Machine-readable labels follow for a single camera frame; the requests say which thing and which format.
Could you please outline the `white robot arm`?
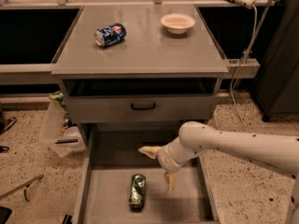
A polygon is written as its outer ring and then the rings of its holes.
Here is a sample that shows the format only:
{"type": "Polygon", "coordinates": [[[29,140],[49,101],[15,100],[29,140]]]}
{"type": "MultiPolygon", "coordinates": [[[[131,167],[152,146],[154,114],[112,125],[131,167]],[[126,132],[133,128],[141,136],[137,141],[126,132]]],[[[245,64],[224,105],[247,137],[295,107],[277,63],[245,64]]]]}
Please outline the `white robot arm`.
{"type": "Polygon", "coordinates": [[[161,147],[144,146],[139,151],[156,159],[165,169],[167,190],[172,191],[178,170],[208,149],[294,179],[285,224],[299,224],[299,139],[296,136],[225,132],[200,122],[188,121],[179,128],[178,137],[172,142],[161,147]]]}

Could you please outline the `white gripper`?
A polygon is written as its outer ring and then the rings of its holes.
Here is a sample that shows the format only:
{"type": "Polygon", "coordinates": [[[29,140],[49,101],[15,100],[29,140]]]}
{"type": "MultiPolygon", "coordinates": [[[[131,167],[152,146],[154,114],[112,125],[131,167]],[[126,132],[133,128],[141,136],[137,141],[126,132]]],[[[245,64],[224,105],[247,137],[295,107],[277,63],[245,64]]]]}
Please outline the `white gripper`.
{"type": "Polygon", "coordinates": [[[157,159],[166,170],[164,174],[166,190],[171,193],[178,179],[178,170],[189,160],[197,158],[199,153],[189,147],[185,147],[179,138],[162,147],[144,146],[138,150],[151,159],[157,159]]]}

